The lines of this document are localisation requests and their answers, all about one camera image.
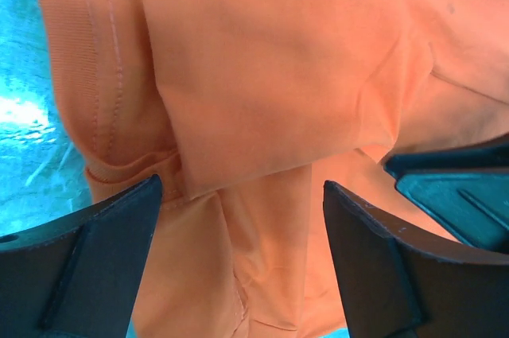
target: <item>orange fabric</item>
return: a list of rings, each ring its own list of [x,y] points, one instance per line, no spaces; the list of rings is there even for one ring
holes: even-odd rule
[[[509,131],[508,0],[41,7],[57,105],[95,200],[151,173],[165,184],[134,311],[141,338],[344,326],[324,180],[450,237],[379,160]]]

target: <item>seam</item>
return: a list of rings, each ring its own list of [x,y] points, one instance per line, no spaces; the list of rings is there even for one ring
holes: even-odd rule
[[[240,323],[237,325],[237,327],[235,328],[235,330],[233,331],[233,333],[231,334],[231,338],[233,338],[235,336],[235,334],[237,333],[237,331],[240,329],[240,326],[242,325],[242,323],[246,320],[246,317],[247,317],[247,313],[244,313],[243,314],[243,318],[242,320],[240,320]]]
[[[237,274],[235,273],[235,270],[233,270],[233,278],[235,279],[234,280],[235,292],[237,294],[237,299],[239,301],[239,305],[240,305],[240,308],[242,310],[242,312],[241,312],[241,320],[243,320],[244,317],[247,314],[247,305],[245,305],[245,303],[242,301],[242,298],[240,297],[239,288],[243,289],[243,291],[244,291],[244,288],[243,288],[242,283],[240,282],[239,278],[237,277]]]
[[[120,48],[119,48],[119,35],[117,33],[117,25],[115,23],[115,14],[113,11],[113,0],[107,0],[108,3],[108,12],[110,15],[110,25],[111,25],[111,35],[113,37],[113,48],[115,51],[115,61],[116,61],[116,78],[117,78],[117,96],[115,99],[115,107],[113,110],[113,121],[111,122],[111,132],[110,132],[110,140],[108,142],[108,149],[106,152],[106,156],[110,157],[111,147],[113,146],[113,139],[116,134],[117,121],[119,117],[119,110],[122,104],[123,99],[123,66],[122,66],[122,57],[120,56]]]
[[[87,6],[88,19],[92,27],[92,38],[94,42],[95,54],[98,53],[98,37],[97,37],[97,25],[95,24],[94,17],[92,16],[91,0],[85,0]],[[99,79],[99,68],[95,64],[95,98],[94,98],[94,114],[92,117],[92,149],[97,152],[97,134],[99,129],[99,86],[97,81]]]
[[[239,328],[239,326],[242,324],[242,321],[244,321],[244,318],[246,318],[246,308],[244,308],[242,298],[240,298],[239,285],[237,284],[238,280],[237,280],[237,277],[235,276],[235,274],[234,274],[234,279],[235,279],[235,281],[233,281],[233,287],[234,287],[235,295],[237,296],[237,302],[239,303],[239,307],[240,307],[240,316],[239,316],[239,312],[236,307],[235,307],[234,313],[235,313],[235,320],[238,321],[237,328]]]
[[[297,328],[281,328],[281,327],[275,326],[273,324],[267,324],[266,322],[261,322],[260,320],[256,320],[254,318],[251,318],[251,321],[256,322],[258,324],[262,324],[262,325],[267,326],[269,328],[275,328],[276,330],[281,330],[283,332],[297,332],[298,331]]]

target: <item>hole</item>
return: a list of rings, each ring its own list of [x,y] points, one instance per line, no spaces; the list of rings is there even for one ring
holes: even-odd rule
[[[17,240],[17,235],[5,235],[0,237],[0,244],[10,243],[11,241]]]

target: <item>orange sleeve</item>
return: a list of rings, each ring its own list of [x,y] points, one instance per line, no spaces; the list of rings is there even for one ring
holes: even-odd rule
[[[379,159],[433,64],[402,0],[41,5],[92,182],[138,177],[175,147],[190,196],[357,147]]]

